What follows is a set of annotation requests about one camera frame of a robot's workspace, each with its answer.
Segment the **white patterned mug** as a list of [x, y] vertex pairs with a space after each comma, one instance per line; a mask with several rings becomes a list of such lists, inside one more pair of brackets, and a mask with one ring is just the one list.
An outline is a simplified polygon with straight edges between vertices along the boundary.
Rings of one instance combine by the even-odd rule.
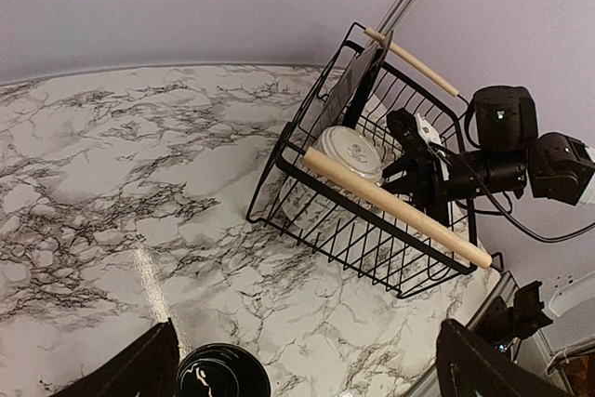
[[279, 198], [284, 214], [305, 232], [325, 231], [335, 220], [334, 203], [295, 178], [285, 181]]

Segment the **black round plate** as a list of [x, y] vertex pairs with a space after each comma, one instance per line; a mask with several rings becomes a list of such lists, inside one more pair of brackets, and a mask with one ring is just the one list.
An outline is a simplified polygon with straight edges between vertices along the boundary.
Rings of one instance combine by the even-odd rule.
[[384, 36], [375, 30], [374, 44], [350, 62], [325, 101], [317, 123], [321, 134], [330, 126], [354, 129], [358, 123], [372, 87], [390, 50], [392, 33]]

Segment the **aluminium front table rail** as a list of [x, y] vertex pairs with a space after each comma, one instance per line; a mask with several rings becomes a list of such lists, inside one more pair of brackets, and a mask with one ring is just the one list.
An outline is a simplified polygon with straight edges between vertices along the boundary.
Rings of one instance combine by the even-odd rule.
[[566, 390], [514, 360], [551, 324], [541, 283], [518, 287], [509, 273], [467, 324], [442, 322], [436, 360], [408, 396], [565, 396]]

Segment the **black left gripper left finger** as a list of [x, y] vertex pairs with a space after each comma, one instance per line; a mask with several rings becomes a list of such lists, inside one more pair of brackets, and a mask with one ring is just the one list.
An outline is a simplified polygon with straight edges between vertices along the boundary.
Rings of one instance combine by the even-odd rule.
[[108, 363], [58, 391], [58, 396], [172, 396], [179, 366], [173, 322], [156, 324]]

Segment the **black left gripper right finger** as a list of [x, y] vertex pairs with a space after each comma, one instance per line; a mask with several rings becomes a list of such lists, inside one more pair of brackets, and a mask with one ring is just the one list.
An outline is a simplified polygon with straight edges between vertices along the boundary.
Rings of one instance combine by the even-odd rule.
[[442, 322], [436, 341], [442, 396], [555, 397], [569, 393], [528, 372], [454, 319]]

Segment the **dark green mug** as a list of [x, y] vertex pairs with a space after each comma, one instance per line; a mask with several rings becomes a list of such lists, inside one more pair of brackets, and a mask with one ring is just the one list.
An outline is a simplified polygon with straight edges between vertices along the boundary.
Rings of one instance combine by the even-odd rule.
[[175, 396], [270, 397], [271, 382], [262, 363], [249, 351], [211, 343], [181, 362]]

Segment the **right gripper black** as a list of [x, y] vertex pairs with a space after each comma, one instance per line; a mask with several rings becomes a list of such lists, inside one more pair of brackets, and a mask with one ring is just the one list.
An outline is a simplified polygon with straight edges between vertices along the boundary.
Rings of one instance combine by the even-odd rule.
[[464, 129], [476, 123], [470, 152], [448, 155], [450, 179], [435, 172], [435, 157], [403, 152], [383, 170], [388, 192], [408, 192], [422, 211], [445, 211], [452, 202], [512, 193], [521, 198], [528, 184], [530, 150], [537, 140], [536, 105], [524, 86], [487, 86], [477, 90], [464, 115]]

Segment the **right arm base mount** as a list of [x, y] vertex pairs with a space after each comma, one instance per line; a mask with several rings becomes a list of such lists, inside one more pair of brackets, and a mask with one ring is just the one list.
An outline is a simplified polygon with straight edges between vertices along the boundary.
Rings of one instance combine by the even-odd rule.
[[543, 283], [533, 281], [515, 292], [511, 306], [496, 297], [473, 329], [482, 340], [501, 353], [508, 352], [516, 341], [528, 339], [539, 329], [553, 324], [540, 298]]

